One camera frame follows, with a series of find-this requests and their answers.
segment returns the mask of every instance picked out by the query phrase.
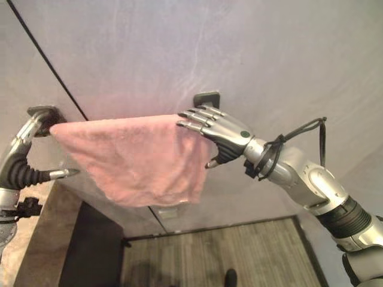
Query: black shoe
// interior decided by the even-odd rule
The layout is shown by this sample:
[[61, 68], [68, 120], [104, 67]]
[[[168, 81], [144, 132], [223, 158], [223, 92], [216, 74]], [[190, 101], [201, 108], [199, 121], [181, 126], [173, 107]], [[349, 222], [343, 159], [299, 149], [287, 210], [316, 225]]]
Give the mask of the black shoe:
[[237, 287], [237, 272], [234, 269], [228, 269], [226, 272], [225, 287]]

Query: floor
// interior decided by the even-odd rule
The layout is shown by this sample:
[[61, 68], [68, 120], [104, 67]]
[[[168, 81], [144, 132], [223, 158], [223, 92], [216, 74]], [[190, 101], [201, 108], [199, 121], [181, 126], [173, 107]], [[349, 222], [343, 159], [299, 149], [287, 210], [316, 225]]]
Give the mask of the floor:
[[133, 241], [125, 287], [219, 287], [227, 269], [238, 287], [321, 286], [292, 218]]

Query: pink towel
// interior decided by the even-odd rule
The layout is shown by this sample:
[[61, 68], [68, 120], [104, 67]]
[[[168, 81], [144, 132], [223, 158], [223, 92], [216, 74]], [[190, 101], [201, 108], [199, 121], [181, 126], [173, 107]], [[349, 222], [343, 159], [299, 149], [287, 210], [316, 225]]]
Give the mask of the pink towel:
[[51, 134], [123, 206], [197, 203], [210, 143], [177, 115], [57, 124]]

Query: green dot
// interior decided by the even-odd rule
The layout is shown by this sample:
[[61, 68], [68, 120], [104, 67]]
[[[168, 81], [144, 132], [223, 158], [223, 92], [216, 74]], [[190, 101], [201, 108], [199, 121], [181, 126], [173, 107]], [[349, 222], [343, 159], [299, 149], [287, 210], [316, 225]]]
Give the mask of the green dot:
[[243, 136], [244, 138], [248, 138], [250, 136], [250, 133], [243, 130], [241, 131], [241, 136]]

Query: silver robotic arm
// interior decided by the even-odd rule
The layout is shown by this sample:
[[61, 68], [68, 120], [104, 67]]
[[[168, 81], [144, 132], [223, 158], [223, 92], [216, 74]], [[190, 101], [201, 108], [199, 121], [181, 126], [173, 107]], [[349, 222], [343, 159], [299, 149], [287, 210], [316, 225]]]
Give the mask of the silver robotic arm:
[[299, 149], [284, 146], [283, 136], [274, 142], [255, 137], [249, 127], [219, 109], [202, 105], [179, 115], [189, 120], [178, 126], [216, 143], [218, 155], [206, 168], [244, 155], [247, 175], [279, 185], [328, 229], [345, 252], [343, 264], [354, 286], [383, 286], [383, 222], [352, 199], [325, 167], [309, 161]]
[[27, 155], [34, 137], [49, 135], [49, 128], [63, 121], [52, 106], [30, 108], [31, 118], [13, 138], [0, 158], [0, 260], [5, 246], [16, 235], [16, 222], [40, 214], [42, 205], [35, 197], [19, 202], [25, 187], [77, 174], [75, 169], [39, 171], [28, 165]]

